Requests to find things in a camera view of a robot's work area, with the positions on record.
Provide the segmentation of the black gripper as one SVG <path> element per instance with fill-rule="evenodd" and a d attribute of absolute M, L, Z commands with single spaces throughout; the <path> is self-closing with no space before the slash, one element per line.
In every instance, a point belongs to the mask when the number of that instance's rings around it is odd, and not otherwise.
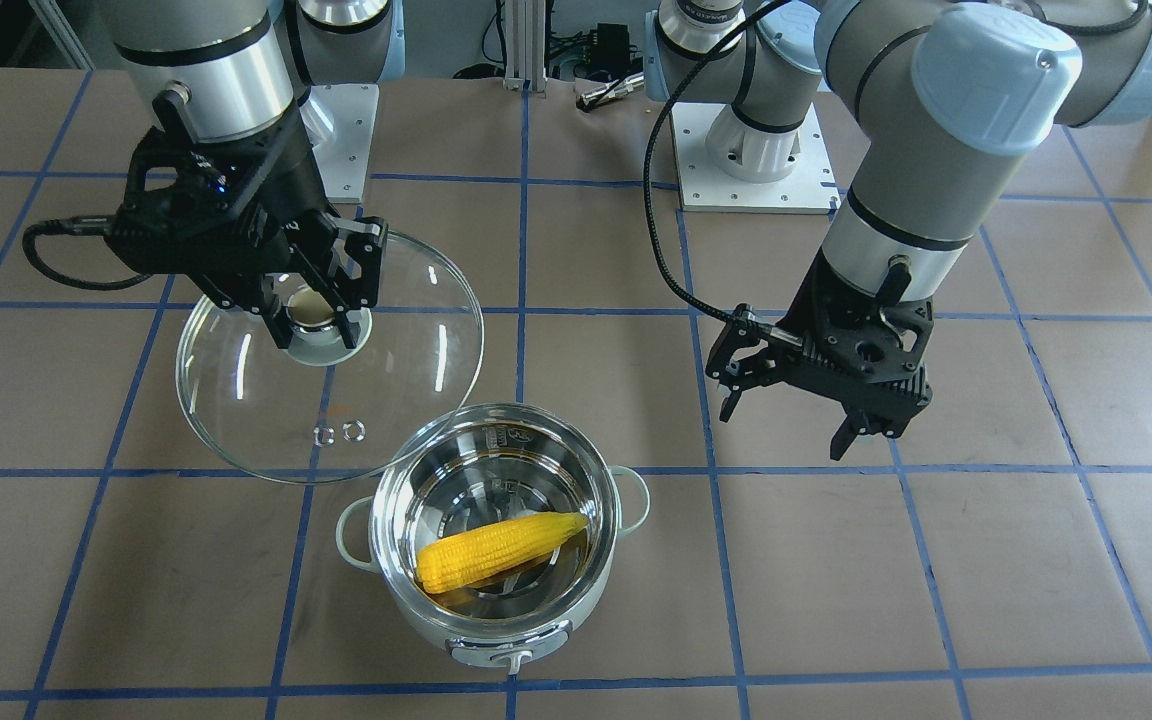
<path fill-rule="evenodd" d="M 819 251 L 782 328 L 763 323 L 753 310 L 733 310 L 704 366 L 723 393 L 719 420 L 732 419 L 745 391 L 788 379 L 844 409 L 829 441 L 832 461 L 844 458 L 861 435 L 904 434 L 932 397 L 923 355 L 934 311 L 931 300 L 904 300 L 911 283 L 904 255 L 884 264 L 878 290 L 867 293 L 847 283 Z M 803 348 L 791 370 L 797 338 Z"/>
<path fill-rule="evenodd" d="M 301 275 L 329 306 L 349 350 L 376 306 L 387 220 L 329 213 L 314 149 L 296 105 L 238 141 L 205 143 L 188 131 L 179 94 L 152 101 L 159 127 L 132 151 L 122 205 L 106 245 L 141 274 L 187 275 L 218 306 L 260 316 L 279 350 L 291 314 L 273 276 Z"/>

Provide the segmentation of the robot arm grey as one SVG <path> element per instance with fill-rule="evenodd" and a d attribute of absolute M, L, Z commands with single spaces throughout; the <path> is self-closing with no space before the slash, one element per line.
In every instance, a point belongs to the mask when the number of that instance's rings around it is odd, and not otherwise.
<path fill-rule="evenodd" d="M 723 323 L 705 373 L 721 420 L 748 389 L 832 397 L 859 435 L 899 437 L 931 404 L 934 293 L 1053 127 L 1152 115 L 1152 1 L 662 1 L 646 17 L 647 94 L 721 105 L 707 151 L 748 183 L 791 173 L 819 85 L 867 137 L 790 309 Z"/>
<path fill-rule="evenodd" d="M 257 316 L 280 350 L 361 350 L 387 223 L 361 197 L 376 86 L 404 70 L 399 1 L 106 1 L 154 127 L 132 151 L 109 250 Z"/>

